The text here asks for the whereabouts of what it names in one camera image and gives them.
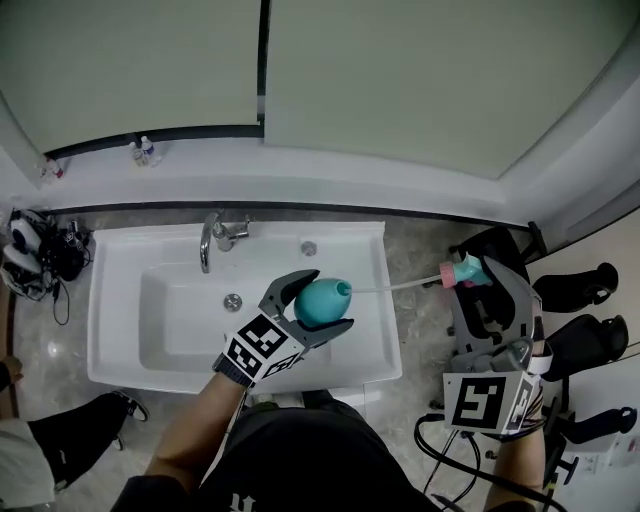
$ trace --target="sink basin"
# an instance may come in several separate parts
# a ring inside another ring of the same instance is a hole
[[[224,307],[237,294],[257,305],[269,284],[315,268],[355,288],[389,284],[384,223],[266,222],[229,252],[212,241],[210,273],[200,270],[202,224],[102,230],[96,251],[88,322],[93,381],[141,389],[199,392],[212,375],[224,333],[239,314]],[[311,241],[317,252],[305,256]],[[294,319],[293,305],[286,311]],[[353,387],[402,374],[390,292],[354,295],[353,328],[312,350],[294,368],[262,381],[257,393]]]

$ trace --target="small bottle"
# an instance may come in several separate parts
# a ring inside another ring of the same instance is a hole
[[[142,151],[135,142],[129,143],[129,151],[131,152],[131,158],[133,158],[133,161],[138,167],[144,167],[147,165],[147,159],[144,151]]]
[[[62,176],[64,176],[64,171],[60,168],[58,162],[56,162],[53,158],[47,157],[46,166],[47,170],[56,178],[60,179],[62,178]]]
[[[45,165],[35,164],[33,168],[37,169],[40,172],[40,180],[43,183],[46,183],[47,185],[51,185],[53,183],[53,180],[55,180],[55,176],[51,174],[51,171],[49,170],[46,164]]]
[[[153,145],[153,142],[149,140],[149,137],[146,135],[140,139],[142,141],[142,151],[144,151],[147,160],[151,164],[151,167],[155,167],[160,163],[161,158],[156,151],[156,147]]]

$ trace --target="cabinet door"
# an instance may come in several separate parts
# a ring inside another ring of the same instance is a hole
[[[272,0],[266,142],[498,178],[637,13],[628,0]]]
[[[40,151],[257,124],[260,0],[5,0],[0,89]]]

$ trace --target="cable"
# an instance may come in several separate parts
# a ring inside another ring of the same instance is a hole
[[[447,452],[449,451],[449,448],[451,448],[451,444],[453,443],[453,440],[456,438],[457,435],[458,435],[457,430],[454,430],[453,432],[451,432],[451,434],[449,434],[449,438],[447,439],[447,442],[444,444],[444,448],[442,449],[442,455],[447,454]],[[429,484],[433,480],[433,477],[436,475],[436,471],[438,471],[439,467],[440,467],[440,461],[438,461],[436,464],[436,467],[433,468],[433,471],[431,472],[431,476],[429,476],[427,483],[424,485],[422,494],[425,494],[425,495],[427,494],[427,487],[429,487]]]
[[[56,284],[59,284],[60,286],[62,286],[62,288],[64,289],[64,292],[67,294],[67,319],[64,322],[61,322],[60,320],[58,320],[58,316],[56,315],[56,303],[58,302],[58,296],[55,294],[55,290],[54,290],[54,297],[53,297],[53,319],[56,321],[58,325],[65,326],[69,323],[70,312],[71,312],[70,311],[71,296],[69,295],[69,290],[67,290],[67,287],[64,285],[62,280],[60,280],[59,278],[56,278]]]
[[[476,471],[480,471],[480,464],[482,463],[482,456],[480,455],[480,448],[478,448],[478,443],[476,443],[476,440],[473,438],[473,434],[470,432],[466,433],[467,435],[465,436],[468,440],[469,440],[469,444],[471,445],[471,448],[473,449],[473,455],[476,458]],[[467,485],[467,488],[462,491],[457,498],[455,498],[452,503],[458,503],[462,498],[464,498],[467,494],[469,494],[471,492],[471,489],[473,489],[473,486],[476,485],[476,481],[478,480],[478,476],[477,475],[473,475],[473,478],[471,479],[471,482],[469,482],[469,485]]]
[[[524,418],[522,419],[522,424],[520,426],[520,431],[515,434],[507,434],[507,435],[498,435],[498,434],[484,434],[490,439],[495,439],[496,441],[500,441],[501,443],[506,443],[509,441],[515,441],[516,439],[522,439],[530,434],[533,434],[536,430],[543,428],[545,425],[545,420],[535,418],[535,416],[540,412],[542,406],[544,404],[544,399],[542,395],[542,387],[540,387],[536,398],[529,404],[527,410],[525,411]]]
[[[89,251],[89,248],[84,244],[82,245],[82,249],[83,249],[83,253],[86,252],[89,255],[88,258],[85,258],[83,254],[84,265],[82,265],[82,268],[87,268],[91,263],[93,263],[93,260],[91,259],[91,251]]]
[[[430,457],[440,462],[443,462],[447,466],[451,466],[452,468],[458,469],[460,471],[464,471],[465,473],[468,473],[470,475],[480,477],[483,480],[487,480],[491,482],[492,484],[499,485],[500,487],[503,487],[511,492],[519,494],[524,498],[529,498],[531,500],[539,501],[540,503],[544,503],[544,504],[548,503],[559,512],[567,512],[566,508],[564,508],[558,502],[549,498],[548,496],[545,496],[542,493],[529,489],[528,487],[525,487],[523,485],[516,484],[511,480],[507,480],[506,478],[502,478],[496,475],[485,473],[484,471],[473,469],[465,464],[461,464],[447,457],[446,455],[442,455],[441,453],[436,451],[432,446],[430,446],[420,434],[420,425],[422,425],[423,423],[427,423],[429,421],[430,420],[427,419],[427,416],[423,416],[416,422],[416,425],[413,431],[413,438],[416,444],[418,445],[418,448],[422,450],[424,453],[426,453],[427,455],[429,455]]]
[[[629,349],[630,347],[635,347],[636,345],[640,345],[640,342],[639,343],[634,343],[633,345],[629,345],[627,347],[627,349]],[[607,365],[610,365],[610,364],[619,363],[620,361],[624,361],[625,359],[631,359],[632,357],[636,357],[636,356],[640,356],[640,352],[636,352],[635,354],[631,354],[630,356],[627,356],[627,357],[621,357],[620,359],[616,359],[615,361],[609,361],[605,365],[601,365],[601,366],[607,366]]]
[[[431,277],[425,277],[423,279],[418,279],[416,281],[409,281],[407,283],[402,284],[393,284],[391,286],[383,286],[381,288],[354,288],[351,290],[351,293],[376,293],[376,292],[385,292],[385,291],[394,291],[394,290],[403,290],[404,288],[411,288],[413,286],[420,286],[421,284],[435,283],[437,281],[441,281],[442,278],[440,274]]]

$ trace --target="faucet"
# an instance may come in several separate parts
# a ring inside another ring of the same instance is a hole
[[[220,220],[220,213],[214,212],[207,215],[202,226],[202,238],[200,239],[200,268],[205,274],[209,273],[209,245],[211,237],[216,241],[218,249],[222,252],[230,251],[233,244],[241,238],[249,236],[249,216],[245,218],[244,225],[233,228],[230,231]]]

